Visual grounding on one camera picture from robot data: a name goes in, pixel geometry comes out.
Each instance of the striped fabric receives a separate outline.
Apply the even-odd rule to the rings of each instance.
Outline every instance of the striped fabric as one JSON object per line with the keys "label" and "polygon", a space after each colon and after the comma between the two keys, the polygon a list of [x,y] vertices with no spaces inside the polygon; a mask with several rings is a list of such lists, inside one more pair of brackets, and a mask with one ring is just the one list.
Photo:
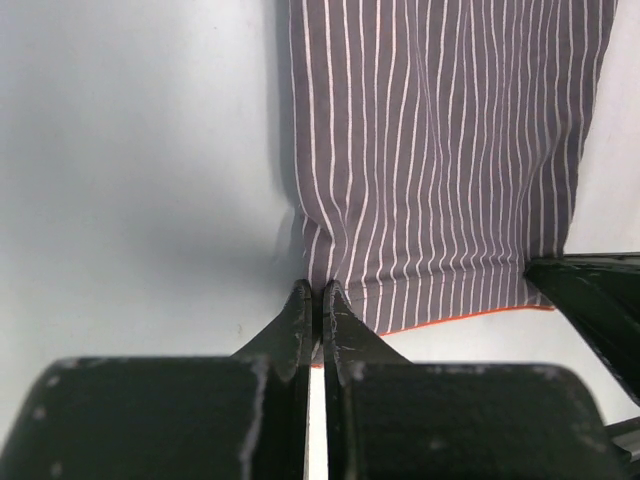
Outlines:
{"label": "striped fabric", "polygon": [[611,0],[290,0],[308,276],[386,333],[548,305]]}

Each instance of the white surface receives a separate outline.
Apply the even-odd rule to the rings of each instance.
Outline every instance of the white surface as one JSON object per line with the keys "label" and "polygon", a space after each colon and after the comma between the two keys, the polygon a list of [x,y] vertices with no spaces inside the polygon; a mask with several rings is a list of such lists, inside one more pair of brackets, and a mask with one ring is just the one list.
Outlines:
{"label": "white surface", "polygon": [[[1,438],[55,358],[230,353],[302,270],[285,1],[0,0],[0,40]],[[569,252],[640,251],[638,45],[640,2],[620,0]],[[637,414],[557,313],[386,338],[413,360],[566,365],[607,420]]]}

